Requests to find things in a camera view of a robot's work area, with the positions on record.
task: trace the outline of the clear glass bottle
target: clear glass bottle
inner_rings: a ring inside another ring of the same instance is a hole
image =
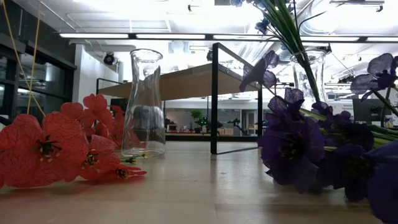
[[[317,82],[320,100],[322,102],[328,103],[328,97],[323,84],[323,67],[325,65],[326,53],[323,50],[305,50],[292,55],[290,58],[290,61],[293,65],[294,87],[303,91],[304,94],[305,101],[302,107],[307,110],[311,110],[312,104],[316,102],[315,97],[313,95],[310,83],[308,82],[308,77],[304,68],[297,62],[297,57],[303,58],[304,54],[308,57],[313,76]]]
[[[124,120],[123,156],[161,156],[165,152],[165,126],[160,99],[159,60],[155,50],[131,53],[132,88]]]

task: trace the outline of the table surface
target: table surface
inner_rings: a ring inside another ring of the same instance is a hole
[[[220,151],[253,143],[219,143]],[[208,142],[168,142],[142,159],[143,179],[92,185],[82,180],[39,189],[0,190],[0,223],[381,223],[367,202],[346,204],[342,190],[300,195],[273,183],[259,150],[212,156]]]

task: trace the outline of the white ceiling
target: white ceiling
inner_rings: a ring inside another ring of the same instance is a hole
[[[38,0],[14,0],[23,8],[37,13]],[[173,33],[218,33],[218,34],[257,34],[254,29],[262,14],[250,5],[243,7],[214,6],[215,0],[41,0],[47,8],[42,8],[43,21],[59,32],[173,32]],[[322,16],[312,19],[303,25],[303,34],[374,34],[397,35],[398,20],[395,13],[398,0],[385,0],[384,9],[376,12],[372,6],[330,5],[330,0],[296,0],[298,21],[328,10]],[[307,3],[309,7],[301,12]],[[102,57],[106,51],[128,52],[136,48],[151,48],[164,55],[163,71],[172,71],[206,63],[206,51],[195,51],[189,46],[211,47],[213,42],[185,42],[184,51],[170,53],[170,41],[143,40],[99,40],[86,43],[87,49]],[[259,42],[225,42],[222,43],[250,63],[255,63],[259,56],[268,49],[277,50],[280,44]],[[397,44],[332,44],[333,55],[326,58],[325,81],[336,83],[339,77],[349,74],[346,68],[355,74],[364,72],[366,63],[373,57],[390,52],[398,53]],[[240,65],[228,64],[239,70]],[[293,82],[291,69],[277,69],[282,82]]]

